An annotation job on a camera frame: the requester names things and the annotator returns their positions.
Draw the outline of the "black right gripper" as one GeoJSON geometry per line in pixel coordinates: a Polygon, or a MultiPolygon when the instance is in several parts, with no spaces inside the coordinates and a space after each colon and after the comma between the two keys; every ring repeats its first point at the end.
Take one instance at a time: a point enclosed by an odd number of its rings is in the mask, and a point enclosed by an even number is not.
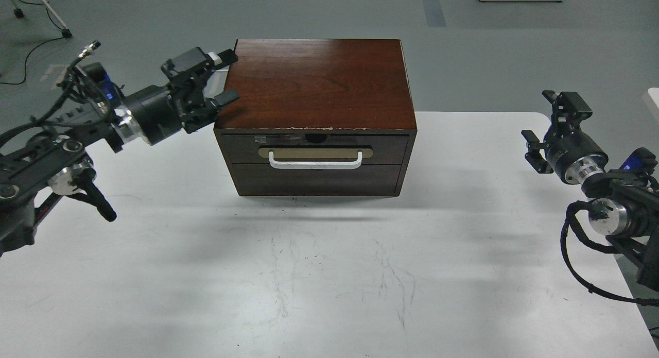
{"type": "Polygon", "coordinates": [[[544,90],[542,95],[551,103],[550,128],[545,143],[532,130],[521,130],[527,147],[525,159],[539,174],[551,174],[553,169],[563,183],[581,184],[575,163],[586,159],[587,165],[600,170],[608,163],[608,155],[580,128],[580,123],[591,118],[593,111],[576,91],[557,94],[544,90]],[[544,149],[546,158],[541,154],[544,149]]]}

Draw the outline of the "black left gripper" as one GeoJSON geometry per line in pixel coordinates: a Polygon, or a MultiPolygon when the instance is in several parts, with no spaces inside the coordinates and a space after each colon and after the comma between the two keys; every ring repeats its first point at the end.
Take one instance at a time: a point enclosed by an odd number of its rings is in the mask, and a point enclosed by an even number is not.
{"type": "MultiPolygon", "coordinates": [[[[161,65],[170,86],[176,88],[205,88],[208,79],[216,71],[238,61],[232,49],[220,53],[205,53],[191,48],[161,65]]],[[[182,128],[193,133],[214,123],[218,114],[239,99],[237,90],[222,91],[214,97],[184,100],[181,116],[171,104],[170,89],[166,86],[148,86],[123,99],[123,139],[125,142],[141,138],[148,145],[155,145],[171,137],[182,128]]]]}

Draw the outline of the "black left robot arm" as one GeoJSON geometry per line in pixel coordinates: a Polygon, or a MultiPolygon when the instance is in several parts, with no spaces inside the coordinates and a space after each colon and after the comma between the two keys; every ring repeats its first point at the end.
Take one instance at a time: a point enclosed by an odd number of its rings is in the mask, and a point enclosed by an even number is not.
{"type": "Polygon", "coordinates": [[[64,196],[94,206],[107,221],[117,218],[94,184],[97,173],[87,146],[103,140],[119,152],[136,138],[155,145],[181,130],[193,133],[214,123],[239,98],[235,90],[204,94],[216,71],[238,61],[232,49],[206,53],[194,47],[162,65],[167,84],[124,95],[101,64],[82,65],[99,46],[88,44],[66,67],[62,93],[49,111],[2,133],[5,145],[41,129],[24,147],[2,155],[2,253],[33,245],[38,225],[64,196]]]}

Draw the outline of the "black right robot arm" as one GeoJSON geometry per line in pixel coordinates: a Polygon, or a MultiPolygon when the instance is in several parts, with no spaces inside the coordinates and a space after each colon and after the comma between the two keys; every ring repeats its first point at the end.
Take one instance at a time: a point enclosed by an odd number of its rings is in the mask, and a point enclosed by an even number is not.
{"type": "Polygon", "coordinates": [[[636,266],[636,283],[657,291],[657,180],[656,156],[638,148],[620,168],[605,170],[608,155],[581,130],[592,116],[579,93],[545,90],[551,104],[551,124],[543,140],[523,130],[525,159],[539,174],[558,175],[569,185],[579,185],[587,201],[568,205],[560,234],[563,261],[575,280],[595,293],[614,301],[657,306],[657,299],[628,298],[606,292],[580,276],[570,263],[567,236],[574,232],[586,247],[602,254],[620,254],[636,266]]]}

